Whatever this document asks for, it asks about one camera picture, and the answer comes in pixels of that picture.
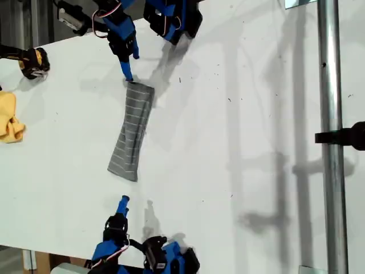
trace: metal pole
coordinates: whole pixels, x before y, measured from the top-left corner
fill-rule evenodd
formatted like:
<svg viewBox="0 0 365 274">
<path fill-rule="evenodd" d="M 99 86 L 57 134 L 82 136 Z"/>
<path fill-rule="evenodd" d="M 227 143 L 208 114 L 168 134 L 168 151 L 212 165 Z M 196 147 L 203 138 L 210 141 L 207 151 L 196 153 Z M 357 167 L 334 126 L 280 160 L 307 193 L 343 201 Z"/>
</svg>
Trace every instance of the metal pole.
<svg viewBox="0 0 365 274">
<path fill-rule="evenodd" d="M 31 5 L 33 47 L 54 42 L 53 3 L 50 0 L 28 0 Z"/>
<path fill-rule="evenodd" d="M 0 0 L 0 41 L 11 47 L 31 47 L 30 9 L 26 1 Z"/>
<path fill-rule="evenodd" d="M 322 132 L 342 128 L 338 0 L 318 0 Z M 348 274 L 343 147 L 322 145 L 329 274 Z"/>
</svg>

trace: gray striped towel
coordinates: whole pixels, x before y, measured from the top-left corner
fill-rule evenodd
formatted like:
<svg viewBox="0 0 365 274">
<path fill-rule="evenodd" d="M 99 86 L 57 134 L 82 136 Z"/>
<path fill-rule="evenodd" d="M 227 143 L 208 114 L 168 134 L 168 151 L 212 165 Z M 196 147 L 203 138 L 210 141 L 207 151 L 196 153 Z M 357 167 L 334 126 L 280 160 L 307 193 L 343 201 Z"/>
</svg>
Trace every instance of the gray striped towel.
<svg viewBox="0 0 365 274">
<path fill-rule="evenodd" d="M 124 123 L 108 170 L 132 182 L 137 181 L 139 152 L 154 96 L 154 88 L 136 82 L 128 83 Z"/>
</svg>

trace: floor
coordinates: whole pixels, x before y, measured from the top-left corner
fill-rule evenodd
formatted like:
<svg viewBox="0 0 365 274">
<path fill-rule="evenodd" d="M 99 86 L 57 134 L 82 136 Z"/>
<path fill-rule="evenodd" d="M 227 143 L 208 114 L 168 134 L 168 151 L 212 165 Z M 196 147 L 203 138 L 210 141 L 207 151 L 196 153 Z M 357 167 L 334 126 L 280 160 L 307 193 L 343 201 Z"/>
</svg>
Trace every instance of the floor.
<svg viewBox="0 0 365 274">
<path fill-rule="evenodd" d="M 23 274 L 22 251 L 0 245 L 0 273 Z"/>
</svg>

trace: table surface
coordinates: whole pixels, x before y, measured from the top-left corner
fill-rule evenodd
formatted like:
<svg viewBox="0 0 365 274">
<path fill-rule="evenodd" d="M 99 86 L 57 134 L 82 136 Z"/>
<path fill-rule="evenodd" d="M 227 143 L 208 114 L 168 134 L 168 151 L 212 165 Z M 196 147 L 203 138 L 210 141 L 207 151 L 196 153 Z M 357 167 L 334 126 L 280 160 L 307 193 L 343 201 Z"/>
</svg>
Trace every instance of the table surface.
<svg viewBox="0 0 365 274">
<path fill-rule="evenodd" d="M 90 258 L 122 195 L 129 232 L 195 248 L 201 273 L 326 269 L 317 7 L 209 0 L 197 38 L 174 50 L 137 21 L 139 81 L 156 89 L 139 181 L 107 171 L 126 85 L 105 39 L 45 46 L 51 71 L 28 81 L 0 61 L 24 140 L 0 146 L 0 244 Z M 364 119 L 364 7 L 341 13 L 344 126 Z M 365 158 L 345 148 L 350 269 L 362 266 Z M 142 266 L 130 249 L 121 263 Z"/>
</svg>

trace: metal bracket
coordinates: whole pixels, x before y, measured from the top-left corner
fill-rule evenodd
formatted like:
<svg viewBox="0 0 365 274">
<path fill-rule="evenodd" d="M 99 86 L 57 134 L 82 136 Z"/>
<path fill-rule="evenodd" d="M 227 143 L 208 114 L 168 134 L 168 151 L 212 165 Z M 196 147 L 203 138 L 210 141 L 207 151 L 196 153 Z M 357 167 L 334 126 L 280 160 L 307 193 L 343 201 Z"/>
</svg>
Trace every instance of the metal bracket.
<svg viewBox="0 0 365 274">
<path fill-rule="evenodd" d="M 285 0 L 285 8 L 290 9 L 291 7 L 297 7 L 315 1 L 316 0 Z"/>
</svg>

